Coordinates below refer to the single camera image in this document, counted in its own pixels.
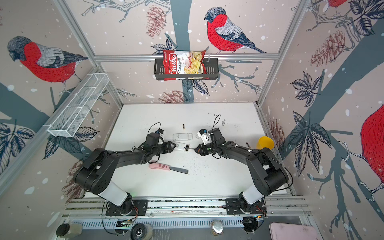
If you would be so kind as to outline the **pink handled scraper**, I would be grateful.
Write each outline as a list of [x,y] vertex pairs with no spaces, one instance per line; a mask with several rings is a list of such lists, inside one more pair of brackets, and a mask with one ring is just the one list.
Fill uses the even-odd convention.
[[176,168],[176,167],[172,167],[172,166],[160,164],[160,163],[151,163],[151,164],[149,164],[149,167],[150,167],[150,169],[153,169],[153,170],[158,169],[158,170],[165,170],[165,171],[174,171],[174,172],[178,172],[178,173],[182,173],[182,174],[188,174],[189,173],[189,171],[186,169]]

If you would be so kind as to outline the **black wall basket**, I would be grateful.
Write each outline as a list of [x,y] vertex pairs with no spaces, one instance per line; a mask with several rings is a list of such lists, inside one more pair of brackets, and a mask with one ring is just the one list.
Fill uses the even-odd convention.
[[218,58],[204,58],[206,74],[182,74],[182,75],[166,75],[163,59],[155,59],[154,76],[158,81],[165,80],[216,80],[219,76],[219,60]]

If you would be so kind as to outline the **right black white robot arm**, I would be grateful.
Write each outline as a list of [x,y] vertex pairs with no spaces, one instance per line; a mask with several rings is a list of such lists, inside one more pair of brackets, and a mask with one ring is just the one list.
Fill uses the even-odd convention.
[[239,195],[240,209],[248,213],[264,197],[269,196],[289,181],[284,166],[276,160],[269,148],[261,150],[246,148],[233,141],[226,141],[219,128],[201,129],[198,138],[203,142],[195,148],[200,156],[236,160],[247,165],[252,177],[252,185]]

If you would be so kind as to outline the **white remote grey buttons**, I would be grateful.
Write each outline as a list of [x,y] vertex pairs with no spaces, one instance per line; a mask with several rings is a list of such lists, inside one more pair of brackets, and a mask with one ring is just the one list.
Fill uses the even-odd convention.
[[173,134],[173,140],[176,142],[190,141],[193,139],[192,133],[176,133]]

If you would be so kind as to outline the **yellow plastic cup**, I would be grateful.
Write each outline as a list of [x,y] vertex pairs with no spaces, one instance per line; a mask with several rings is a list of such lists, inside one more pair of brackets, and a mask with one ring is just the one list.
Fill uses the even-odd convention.
[[257,149],[258,150],[262,150],[264,148],[268,148],[268,149],[272,150],[274,147],[275,147],[275,142],[273,139],[271,139],[267,136],[263,136],[263,137],[259,138],[258,143],[257,143]]

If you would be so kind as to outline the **pink pad corner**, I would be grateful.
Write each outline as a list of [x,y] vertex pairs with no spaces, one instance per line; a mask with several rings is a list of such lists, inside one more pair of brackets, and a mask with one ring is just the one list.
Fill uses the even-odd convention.
[[269,228],[272,240],[320,240],[312,226],[271,223]]

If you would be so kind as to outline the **black grey cylinder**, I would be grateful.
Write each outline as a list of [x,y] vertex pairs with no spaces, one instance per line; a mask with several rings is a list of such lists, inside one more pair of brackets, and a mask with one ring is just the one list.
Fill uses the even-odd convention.
[[74,238],[82,233],[83,227],[77,223],[65,223],[58,226],[56,236],[59,238]]

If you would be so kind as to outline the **white remote green buttons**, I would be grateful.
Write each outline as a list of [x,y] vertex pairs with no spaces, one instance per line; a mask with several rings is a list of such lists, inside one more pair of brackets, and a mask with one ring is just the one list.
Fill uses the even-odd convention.
[[190,145],[184,143],[176,143],[175,149],[178,151],[188,152],[190,149]]

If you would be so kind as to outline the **silver round cap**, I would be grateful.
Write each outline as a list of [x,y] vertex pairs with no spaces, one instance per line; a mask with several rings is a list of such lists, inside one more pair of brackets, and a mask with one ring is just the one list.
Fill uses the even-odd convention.
[[214,220],[211,222],[211,232],[213,236],[219,236],[224,233],[224,225],[220,220]]

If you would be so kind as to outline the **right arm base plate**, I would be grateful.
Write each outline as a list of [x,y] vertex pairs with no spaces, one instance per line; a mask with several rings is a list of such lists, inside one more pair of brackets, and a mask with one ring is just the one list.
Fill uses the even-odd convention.
[[243,199],[225,199],[225,204],[222,206],[227,211],[228,215],[266,215],[267,205],[265,199],[256,201],[253,204],[248,204]]

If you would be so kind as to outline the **red cassava chips bag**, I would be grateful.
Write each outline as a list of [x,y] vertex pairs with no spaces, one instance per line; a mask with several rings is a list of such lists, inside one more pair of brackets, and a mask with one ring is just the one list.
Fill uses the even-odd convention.
[[165,75],[206,74],[203,63],[206,51],[187,52],[163,50]]

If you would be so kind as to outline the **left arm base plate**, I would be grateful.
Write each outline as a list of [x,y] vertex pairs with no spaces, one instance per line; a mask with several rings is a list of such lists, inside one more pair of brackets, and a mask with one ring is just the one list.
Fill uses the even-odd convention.
[[148,203],[148,200],[131,200],[130,204],[123,203],[121,206],[116,206],[108,202],[105,214],[107,217],[145,216]]

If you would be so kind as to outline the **black round speaker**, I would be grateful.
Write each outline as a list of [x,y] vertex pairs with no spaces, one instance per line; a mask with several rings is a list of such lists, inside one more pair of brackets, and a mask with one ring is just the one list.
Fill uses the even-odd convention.
[[130,230],[130,240],[151,240],[153,227],[148,224],[135,224]]

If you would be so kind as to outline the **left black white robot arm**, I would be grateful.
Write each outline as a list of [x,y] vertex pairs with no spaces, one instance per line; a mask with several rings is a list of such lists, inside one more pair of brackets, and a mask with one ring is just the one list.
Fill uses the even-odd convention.
[[155,132],[147,134],[144,143],[128,151],[97,148],[75,173],[74,181],[86,192],[97,195],[123,212],[129,213],[133,208],[132,195],[112,181],[115,170],[130,165],[153,164],[153,157],[172,153],[176,146],[173,142],[165,142],[162,135]]

